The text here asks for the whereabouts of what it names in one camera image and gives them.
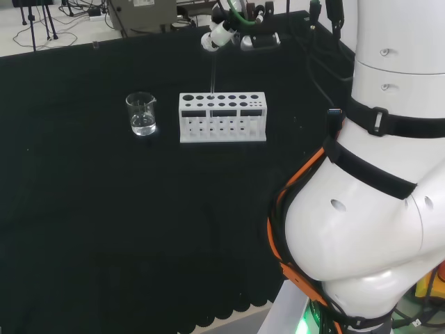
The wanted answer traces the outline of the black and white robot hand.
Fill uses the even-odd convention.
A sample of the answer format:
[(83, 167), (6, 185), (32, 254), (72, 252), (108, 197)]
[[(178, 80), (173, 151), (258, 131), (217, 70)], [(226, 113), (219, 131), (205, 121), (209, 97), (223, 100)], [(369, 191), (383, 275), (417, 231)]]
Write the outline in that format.
[(273, 1), (217, 1), (212, 8), (210, 31), (201, 37), (201, 46), (209, 52), (217, 52), (229, 43), (243, 51), (278, 47), (279, 34), (262, 31), (274, 14)]

